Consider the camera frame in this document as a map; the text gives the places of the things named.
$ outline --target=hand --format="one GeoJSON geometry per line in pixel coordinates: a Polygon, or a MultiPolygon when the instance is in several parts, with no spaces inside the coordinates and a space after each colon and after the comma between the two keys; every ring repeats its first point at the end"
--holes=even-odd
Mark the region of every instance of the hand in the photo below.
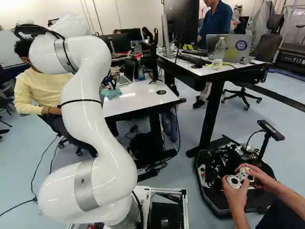
{"type": "Polygon", "coordinates": [[[244,207],[247,202],[247,192],[250,185],[250,181],[246,179],[243,183],[243,186],[239,189],[232,187],[228,181],[227,176],[222,178],[224,194],[227,197],[230,209],[232,213],[234,211],[244,212],[244,207]]]}
{"type": "Polygon", "coordinates": [[[256,178],[254,182],[254,188],[263,189],[268,192],[275,193],[277,191],[279,182],[274,180],[272,177],[263,172],[260,168],[250,165],[248,163],[241,164],[235,172],[237,173],[241,167],[249,167],[253,171],[246,171],[247,174],[256,178]]]}
{"type": "Polygon", "coordinates": [[[42,108],[42,115],[53,114],[53,115],[61,115],[61,109],[52,106],[44,106],[42,108]]]}

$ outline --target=robotic arm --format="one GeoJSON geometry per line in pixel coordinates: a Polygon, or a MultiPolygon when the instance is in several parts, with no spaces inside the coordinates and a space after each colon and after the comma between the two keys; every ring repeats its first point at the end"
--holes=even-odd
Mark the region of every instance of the robotic arm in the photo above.
{"type": "Polygon", "coordinates": [[[51,33],[38,35],[30,60],[43,73],[77,72],[61,92],[62,117],[68,132],[92,145],[98,157],[51,173],[40,188],[39,207],[59,222],[103,222],[118,228],[136,204],[131,192],[137,169],[103,117],[99,87],[110,69],[111,53],[103,40],[88,36],[83,18],[72,13],[50,30],[64,39],[51,33]]]}

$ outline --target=khaki pants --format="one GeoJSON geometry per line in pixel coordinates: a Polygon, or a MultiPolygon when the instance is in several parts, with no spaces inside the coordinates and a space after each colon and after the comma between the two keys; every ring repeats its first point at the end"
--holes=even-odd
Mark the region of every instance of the khaki pants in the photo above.
{"type": "Polygon", "coordinates": [[[205,83],[205,89],[200,93],[200,100],[205,101],[209,97],[211,92],[212,83],[205,83]]]}

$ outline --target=blue cloth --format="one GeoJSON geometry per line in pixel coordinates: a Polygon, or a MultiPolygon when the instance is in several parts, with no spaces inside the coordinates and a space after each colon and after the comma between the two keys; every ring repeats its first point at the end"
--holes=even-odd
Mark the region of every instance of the blue cloth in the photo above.
{"type": "Polygon", "coordinates": [[[119,87],[117,87],[115,90],[113,88],[105,88],[102,90],[101,94],[106,96],[108,99],[113,99],[114,97],[122,95],[122,92],[119,87]]]}
{"type": "Polygon", "coordinates": [[[230,32],[232,9],[229,5],[219,1],[215,13],[207,11],[198,35],[202,36],[199,45],[206,49],[207,34],[226,34],[230,32]]]}

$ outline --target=floor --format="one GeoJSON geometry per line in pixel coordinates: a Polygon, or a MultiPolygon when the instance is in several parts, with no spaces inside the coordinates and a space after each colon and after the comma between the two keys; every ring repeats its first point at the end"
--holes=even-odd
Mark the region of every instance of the floor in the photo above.
{"type": "MultiPolygon", "coordinates": [[[[232,220],[217,219],[203,203],[193,173],[193,159],[186,157],[186,150],[197,146],[200,138],[205,106],[193,110],[192,104],[199,93],[176,80],[181,97],[187,98],[187,102],[178,106],[178,119],[181,130],[181,150],[175,158],[168,163],[159,176],[146,180],[140,185],[151,187],[187,189],[189,196],[189,224],[192,229],[213,228],[233,229],[232,220]]],[[[279,94],[295,99],[305,104],[305,84],[283,75],[270,73],[263,87],[279,94]]],[[[235,88],[233,84],[226,83],[227,89],[235,88]]],[[[248,90],[253,95],[260,94],[248,90]]],[[[259,129],[257,120],[265,119],[272,123],[285,137],[283,142],[270,140],[264,161],[273,168],[279,181],[293,188],[296,192],[305,196],[305,153],[303,149],[305,131],[305,114],[271,98],[263,97],[261,104],[249,100],[251,108],[244,111],[244,104],[239,98],[227,101],[220,105],[213,139],[225,134],[238,142],[247,141],[249,135],[259,129]]],[[[55,134],[42,120],[35,115],[18,117],[15,113],[8,116],[2,112],[6,122],[13,125],[11,131],[0,141],[0,212],[8,208],[32,199],[30,181],[41,154],[55,138],[55,134]]],[[[128,139],[124,137],[130,127],[137,124],[140,132],[149,131],[146,119],[119,122],[121,133],[120,141],[124,146],[128,145],[128,139]]],[[[6,128],[0,123],[0,129],[6,128]]],[[[251,143],[260,147],[263,134],[256,134],[251,143]]],[[[33,183],[34,192],[38,192],[40,185],[50,169],[50,161],[53,157],[56,143],[46,152],[33,183]]],[[[53,169],[75,163],[79,160],[90,158],[84,152],[84,156],[75,155],[75,147],[67,145],[64,149],[58,149],[53,163],[53,169]]],[[[251,226],[261,219],[257,214],[247,214],[251,226]]],[[[0,228],[31,228],[31,229],[65,229],[67,225],[54,222],[39,212],[38,205],[28,203],[0,217],[0,228]]]]}

